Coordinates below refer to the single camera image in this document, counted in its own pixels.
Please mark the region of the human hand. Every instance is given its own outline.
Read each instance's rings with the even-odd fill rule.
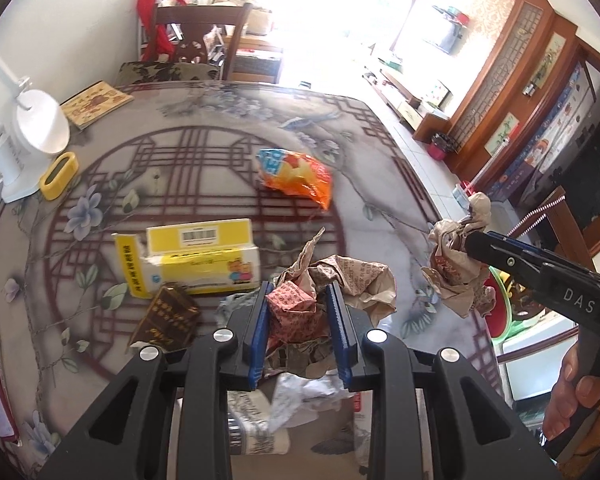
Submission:
[[[542,432],[552,440],[566,430],[578,404],[592,408],[600,400],[600,378],[586,376],[574,388],[571,384],[578,373],[578,344],[573,345],[562,359],[557,383],[551,390],[551,400],[544,412]]]

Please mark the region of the red scarf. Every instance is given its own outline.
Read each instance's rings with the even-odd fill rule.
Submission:
[[[184,0],[177,0],[181,5],[187,5]],[[151,16],[154,12],[155,0],[138,0],[138,4],[136,5],[136,9],[138,9],[138,16],[140,17],[140,21],[144,26],[144,30],[147,31],[147,34],[150,34],[149,28],[151,27]],[[175,52],[175,46],[171,44],[169,41],[169,37],[167,36],[166,25],[156,25],[155,27],[155,56],[157,57],[159,54],[169,54],[169,58],[173,56]],[[144,50],[144,54],[142,54],[142,61],[149,61],[149,57],[152,52],[149,51],[149,48]]]

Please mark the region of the barcode label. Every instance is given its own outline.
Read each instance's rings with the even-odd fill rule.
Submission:
[[[180,243],[182,245],[211,245],[218,242],[218,228],[198,227],[186,231],[180,231]]]

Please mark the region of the chair cushion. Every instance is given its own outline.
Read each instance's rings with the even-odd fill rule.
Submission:
[[[220,79],[217,66],[203,63],[160,63],[131,61],[123,63],[118,71],[115,86],[159,81],[204,81]]]

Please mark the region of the orange plastic wrapper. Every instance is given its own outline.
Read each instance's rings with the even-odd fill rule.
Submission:
[[[265,186],[287,195],[309,197],[323,209],[329,208],[331,175],[312,156],[276,148],[260,150],[256,158]]]

